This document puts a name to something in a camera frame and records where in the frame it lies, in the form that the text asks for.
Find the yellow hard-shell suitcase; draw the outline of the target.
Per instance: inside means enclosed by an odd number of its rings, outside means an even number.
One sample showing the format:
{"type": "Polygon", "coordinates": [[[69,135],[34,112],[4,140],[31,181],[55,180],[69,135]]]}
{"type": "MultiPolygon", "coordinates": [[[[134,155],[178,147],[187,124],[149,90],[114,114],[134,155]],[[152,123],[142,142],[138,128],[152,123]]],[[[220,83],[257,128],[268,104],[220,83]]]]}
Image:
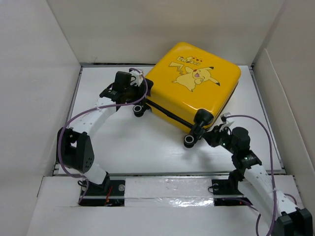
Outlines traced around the yellow hard-shell suitcase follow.
{"type": "Polygon", "coordinates": [[[133,107],[146,110],[183,130],[193,147],[216,121],[236,89],[239,66],[186,42],[177,43],[146,75],[148,93],[133,107]]]}

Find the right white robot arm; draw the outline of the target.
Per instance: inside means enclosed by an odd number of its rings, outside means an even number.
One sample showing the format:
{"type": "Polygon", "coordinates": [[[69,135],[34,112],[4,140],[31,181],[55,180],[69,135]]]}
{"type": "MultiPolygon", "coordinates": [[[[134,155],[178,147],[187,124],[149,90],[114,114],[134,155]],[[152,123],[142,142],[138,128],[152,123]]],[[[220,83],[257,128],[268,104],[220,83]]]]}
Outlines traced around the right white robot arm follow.
{"type": "Polygon", "coordinates": [[[211,147],[221,146],[232,154],[235,170],[229,174],[227,187],[232,193],[242,193],[269,224],[269,236],[311,236],[313,218],[299,208],[275,186],[262,162],[250,149],[251,139],[241,127],[229,131],[215,126],[203,134],[211,147]]]}

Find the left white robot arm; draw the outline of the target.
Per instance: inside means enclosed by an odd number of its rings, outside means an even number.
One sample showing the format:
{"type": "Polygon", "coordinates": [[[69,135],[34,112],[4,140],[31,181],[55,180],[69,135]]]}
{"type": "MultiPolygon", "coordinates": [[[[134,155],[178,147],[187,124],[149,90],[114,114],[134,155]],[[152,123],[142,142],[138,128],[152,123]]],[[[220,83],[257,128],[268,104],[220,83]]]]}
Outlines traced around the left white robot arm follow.
{"type": "Polygon", "coordinates": [[[104,195],[109,191],[108,173],[96,162],[92,138],[120,107],[134,105],[145,100],[148,83],[143,70],[130,68],[119,71],[115,80],[99,95],[93,108],[71,118],[58,133],[57,157],[67,173],[74,169],[74,178],[85,178],[93,184],[93,190],[104,195]]]}

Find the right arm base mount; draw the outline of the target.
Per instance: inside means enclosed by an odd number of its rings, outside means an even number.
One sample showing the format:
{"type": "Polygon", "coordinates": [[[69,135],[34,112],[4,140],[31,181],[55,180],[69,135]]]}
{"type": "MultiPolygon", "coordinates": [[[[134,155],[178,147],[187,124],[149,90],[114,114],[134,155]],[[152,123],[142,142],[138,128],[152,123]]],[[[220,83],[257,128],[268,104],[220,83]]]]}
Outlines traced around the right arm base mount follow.
{"type": "Polygon", "coordinates": [[[214,206],[231,207],[251,205],[248,198],[238,190],[238,176],[230,172],[228,178],[212,179],[208,192],[214,197],[214,206]]]}

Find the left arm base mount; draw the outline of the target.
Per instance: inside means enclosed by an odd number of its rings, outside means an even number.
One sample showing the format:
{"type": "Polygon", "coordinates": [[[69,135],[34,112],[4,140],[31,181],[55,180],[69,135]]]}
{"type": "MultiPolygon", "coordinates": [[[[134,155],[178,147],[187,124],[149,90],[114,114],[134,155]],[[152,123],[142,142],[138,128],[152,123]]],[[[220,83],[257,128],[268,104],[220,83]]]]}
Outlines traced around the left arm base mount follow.
{"type": "Polygon", "coordinates": [[[97,187],[89,182],[86,189],[86,181],[78,181],[80,189],[79,205],[83,207],[123,207],[125,205],[126,181],[114,179],[109,181],[105,189],[97,187]]]}

